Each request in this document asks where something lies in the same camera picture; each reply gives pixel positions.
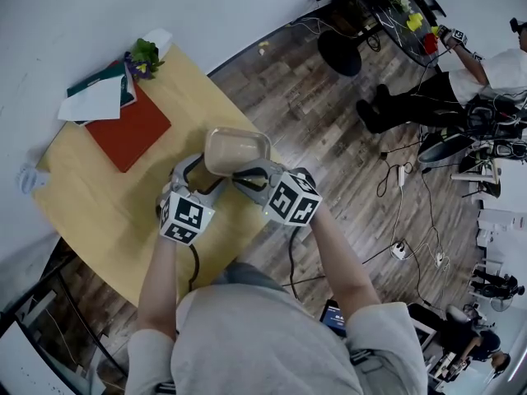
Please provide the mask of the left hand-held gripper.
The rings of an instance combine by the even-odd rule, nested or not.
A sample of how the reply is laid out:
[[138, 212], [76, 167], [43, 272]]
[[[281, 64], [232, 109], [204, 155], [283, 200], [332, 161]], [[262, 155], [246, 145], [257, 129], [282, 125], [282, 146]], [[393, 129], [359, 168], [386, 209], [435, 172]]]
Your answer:
[[189, 191], [188, 174], [203, 158], [203, 153], [197, 153], [177, 164], [157, 200], [159, 235], [185, 246], [193, 244], [207, 229], [215, 214], [213, 205], [228, 185], [227, 178], [219, 178], [205, 190]]

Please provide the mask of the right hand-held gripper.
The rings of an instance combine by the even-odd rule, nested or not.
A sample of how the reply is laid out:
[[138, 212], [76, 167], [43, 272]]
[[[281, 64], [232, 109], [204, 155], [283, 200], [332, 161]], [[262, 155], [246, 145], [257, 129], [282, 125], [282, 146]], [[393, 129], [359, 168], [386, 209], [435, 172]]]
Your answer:
[[[283, 225], [307, 226], [318, 209], [322, 197], [304, 174], [292, 174], [285, 167], [266, 158], [251, 160], [236, 170], [234, 187], [257, 205], [265, 205], [263, 214]], [[268, 180], [280, 174], [276, 185]]]

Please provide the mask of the person's right forearm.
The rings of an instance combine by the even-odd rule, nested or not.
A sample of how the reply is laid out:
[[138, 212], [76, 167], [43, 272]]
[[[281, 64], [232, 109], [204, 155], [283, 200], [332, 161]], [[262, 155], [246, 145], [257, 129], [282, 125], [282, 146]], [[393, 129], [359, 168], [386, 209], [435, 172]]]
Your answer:
[[380, 304], [369, 274], [361, 264], [328, 206], [322, 202], [310, 221], [324, 274], [348, 327], [359, 310]]

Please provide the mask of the person's left forearm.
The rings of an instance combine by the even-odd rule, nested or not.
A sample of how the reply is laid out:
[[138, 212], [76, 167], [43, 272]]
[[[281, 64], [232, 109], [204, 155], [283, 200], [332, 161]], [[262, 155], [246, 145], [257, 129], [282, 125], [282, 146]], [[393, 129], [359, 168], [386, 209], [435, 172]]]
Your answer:
[[138, 329], [151, 329], [176, 341], [178, 286], [175, 241], [158, 236], [138, 302]]

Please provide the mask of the red hardcover book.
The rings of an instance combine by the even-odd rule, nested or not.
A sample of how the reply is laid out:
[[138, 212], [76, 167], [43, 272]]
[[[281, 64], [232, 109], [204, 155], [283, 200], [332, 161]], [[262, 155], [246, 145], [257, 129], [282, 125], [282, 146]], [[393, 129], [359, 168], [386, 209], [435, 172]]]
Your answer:
[[170, 120], [141, 87], [137, 100], [120, 110], [120, 118], [89, 123], [86, 130], [116, 169], [126, 173], [170, 128]]

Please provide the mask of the person's blue jeans leg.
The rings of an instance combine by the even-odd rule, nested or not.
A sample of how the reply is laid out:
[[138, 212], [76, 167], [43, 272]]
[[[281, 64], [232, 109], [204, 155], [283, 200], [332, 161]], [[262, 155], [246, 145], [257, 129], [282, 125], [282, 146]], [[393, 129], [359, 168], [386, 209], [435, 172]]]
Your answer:
[[213, 281], [213, 285], [242, 284], [260, 286], [272, 290], [287, 292], [270, 276], [262, 273], [257, 267], [243, 262], [231, 262]]

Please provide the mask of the green and white booklet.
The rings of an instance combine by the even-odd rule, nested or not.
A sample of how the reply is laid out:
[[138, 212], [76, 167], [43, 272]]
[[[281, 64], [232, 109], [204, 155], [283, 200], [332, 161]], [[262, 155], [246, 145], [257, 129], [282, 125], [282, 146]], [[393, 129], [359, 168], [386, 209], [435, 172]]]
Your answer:
[[[98, 81], [109, 79], [112, 77], [123, 76], [121, 81], [121, 96], [120, 96], [120, 107], [124, 107], [134, 103], [136, 98], [136, 92], [133, 84], [131, 74], [128, 72], [124, 62], [114, 61], [108, 67], [88, 76], [76, 85], [71, 86], [67, 89], [67, 98], [75, 95], [76, 93], [86, 89], [88, 86], [94, 85]], [[76, 121], [77, 125], [85, 125], [94, 121]]]

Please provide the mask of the white paper sheet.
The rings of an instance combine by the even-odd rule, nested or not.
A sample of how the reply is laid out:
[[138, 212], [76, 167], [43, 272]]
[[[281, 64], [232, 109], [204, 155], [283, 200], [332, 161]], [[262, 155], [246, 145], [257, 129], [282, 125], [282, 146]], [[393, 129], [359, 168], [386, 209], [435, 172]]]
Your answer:
[[71, 122], [118, 119], [122, 78], [98, 81], [68, 97], [60, 105], [58, 119]]

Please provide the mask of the potted plant with purple flowers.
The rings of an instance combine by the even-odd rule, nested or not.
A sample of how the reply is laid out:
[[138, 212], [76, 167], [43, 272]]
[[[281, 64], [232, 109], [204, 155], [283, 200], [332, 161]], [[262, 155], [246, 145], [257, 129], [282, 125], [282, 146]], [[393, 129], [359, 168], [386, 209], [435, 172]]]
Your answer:
[[124, 55], [124, 63], [135, 81], [151, 80], [165, 62], [172, 44], [172, 34], [162, 28], [152, 30], [136, 40]]

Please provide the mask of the round black marble table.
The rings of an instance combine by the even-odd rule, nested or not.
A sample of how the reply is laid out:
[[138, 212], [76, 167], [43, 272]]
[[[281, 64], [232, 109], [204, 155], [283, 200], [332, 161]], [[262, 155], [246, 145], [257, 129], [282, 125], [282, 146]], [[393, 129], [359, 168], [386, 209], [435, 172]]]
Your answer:
[[416, 64], [434, 67], [439, 58], [439, 50], [426, 54], [423, 39], [431, 33], [433, 26], [422, 10], [422, 4], [410, 0], [414, 12], [423, 15], [422, 27], [412, 32], [406, 24], [408, 15], [397, 10], [391, 0], [356, 0], [373, 17], [371, 27], [362, 27], [355, 35], [345, 35], [336, 30], [326, 30], [319, 35], [317, 44], [323, 60], [337, 73], [346, 77], [356, 76], [362, 65], [359, 45], [379, 32], [385, 32], [392, 41]]

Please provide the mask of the black device with blue screen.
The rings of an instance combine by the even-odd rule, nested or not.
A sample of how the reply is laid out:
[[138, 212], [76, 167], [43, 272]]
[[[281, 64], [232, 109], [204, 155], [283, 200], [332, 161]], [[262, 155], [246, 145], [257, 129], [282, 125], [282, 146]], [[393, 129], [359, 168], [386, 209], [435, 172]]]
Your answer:
[[326, 301], [319, 320], [338, 337], [345, 338], [347, 336], [345, 321], [335, 300]]

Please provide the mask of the person's grey sweatshirt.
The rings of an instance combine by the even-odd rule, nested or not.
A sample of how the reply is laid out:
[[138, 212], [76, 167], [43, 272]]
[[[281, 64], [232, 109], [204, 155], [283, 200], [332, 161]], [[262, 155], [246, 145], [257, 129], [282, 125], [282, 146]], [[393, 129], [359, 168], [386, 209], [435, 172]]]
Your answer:
[[345, 339], [284, 291], [223, 284], [181, 302], [176, 340], [151, 329], [128, 343], [126, 395], [427, 395], [405, 304], [366, 306]]

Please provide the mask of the black standing fan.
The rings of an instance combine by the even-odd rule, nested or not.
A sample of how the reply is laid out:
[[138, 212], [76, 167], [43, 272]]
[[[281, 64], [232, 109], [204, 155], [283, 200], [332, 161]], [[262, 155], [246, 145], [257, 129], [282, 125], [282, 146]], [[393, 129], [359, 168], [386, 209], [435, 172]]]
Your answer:
[[511, 306], [516, 295], [523, 295], [524, 293], [524, 286], [514, 288], [492, 286], [488, 292], [492, 309], [499, 313], [506, 311]]

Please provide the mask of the whiteboard with black frame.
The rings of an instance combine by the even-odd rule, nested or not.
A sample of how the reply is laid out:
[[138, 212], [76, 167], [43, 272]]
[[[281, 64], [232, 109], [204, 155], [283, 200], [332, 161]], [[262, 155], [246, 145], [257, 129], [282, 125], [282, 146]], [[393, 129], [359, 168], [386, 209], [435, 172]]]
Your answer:
[[0, 337], [0, 385], [9, 395], [76, 395], [44, 361], [18, 323]]

